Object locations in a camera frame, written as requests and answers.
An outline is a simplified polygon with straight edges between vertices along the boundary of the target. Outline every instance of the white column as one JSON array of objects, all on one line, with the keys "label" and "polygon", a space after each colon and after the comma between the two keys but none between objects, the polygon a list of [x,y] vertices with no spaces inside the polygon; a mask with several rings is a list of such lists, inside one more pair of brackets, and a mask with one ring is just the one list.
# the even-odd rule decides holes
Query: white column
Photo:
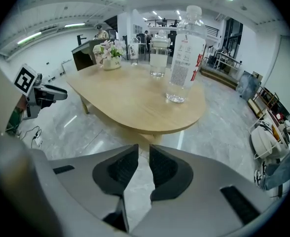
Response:
[{"label": "white column", "polygon": [[128,44],[130,44],[132,34],[133,34],[132,9],[128,8],[126,11],[126,35]]}]

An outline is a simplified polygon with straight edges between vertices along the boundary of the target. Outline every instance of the person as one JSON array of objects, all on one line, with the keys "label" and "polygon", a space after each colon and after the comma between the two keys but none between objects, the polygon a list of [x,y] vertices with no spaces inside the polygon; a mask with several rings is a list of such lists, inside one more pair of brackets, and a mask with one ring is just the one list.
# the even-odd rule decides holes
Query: person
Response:
[{"label": "person", "polygon": [[264,166],[261,174],[260,170],[254,172],[254,183],[261,189],[268,191],[278,187],[290,179],[290,152],[280,163],[272,163]]},{"label": "person", "polygon": [[150,40],[151,36],[148,34],[148,31],[145,31],[145,37],[146,37],[146,46],[147,46],[147,51],[149,52],[149,46],[150,46]]},{"label": "person", "polygon": [[177,27],[177,24],[178,24],[178,20],[175,20],[174,24],[171,25],[171,27]]},{"label": "person", "polygon": [[109,39],[109,34],[102,29],[101,25],[97,26],[97,30],[98,30],[98,34],[97,34],[97,38],[98,39]]}]

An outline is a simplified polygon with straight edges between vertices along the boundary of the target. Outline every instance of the white flowers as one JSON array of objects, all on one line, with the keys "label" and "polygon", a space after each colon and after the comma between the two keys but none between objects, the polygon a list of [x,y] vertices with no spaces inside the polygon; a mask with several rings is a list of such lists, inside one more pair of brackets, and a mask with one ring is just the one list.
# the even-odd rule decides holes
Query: white flowers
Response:
[{"label": "white flowers", "polygon": [[101,45],[95,45],[94,49],[92,50],[94,53],[99,53],[101,52]]},{"label": "white flowers", "polygon": [[114,43],[110,40],[106,40],[100,45],[96,45],[93,51],[103,53],[102,58],[108,60],[110,60],[112,57],[118,57],[124,54],[121,42],[117,40],[115,40]]}]

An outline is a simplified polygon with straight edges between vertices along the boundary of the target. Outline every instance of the staircase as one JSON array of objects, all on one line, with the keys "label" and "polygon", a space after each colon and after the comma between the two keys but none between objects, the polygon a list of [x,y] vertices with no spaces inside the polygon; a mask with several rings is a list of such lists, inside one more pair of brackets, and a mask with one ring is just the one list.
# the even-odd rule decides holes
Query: staircase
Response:
[{"label": "staircase", "polygon": [[220,72],[216,69],[207,67],[206,65],[202,65],[200,68],[200,73],[205,76],[205,77],[209,77],[215,81],[218,81],[232,89],[236,89],[238,81],[232,77],[230,77],[229,75]]},{"label": "staircase", "polygon": [[105,23],[107,23],[112,29],[115,29],[117,31],[117,16],[105,20]]}]

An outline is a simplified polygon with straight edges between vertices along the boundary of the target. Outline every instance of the pink flower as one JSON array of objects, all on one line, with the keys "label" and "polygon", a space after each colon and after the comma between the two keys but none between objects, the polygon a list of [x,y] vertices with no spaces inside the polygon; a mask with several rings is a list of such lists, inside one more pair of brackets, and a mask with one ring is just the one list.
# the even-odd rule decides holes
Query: pink flower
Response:
[{"label": "pink flower", "polygon": [[109,49],[112,45],[113,45],[113,42],[110,41],[110,40],[106,40],[105,42],[101,43],[100,44],[104,49]]}]

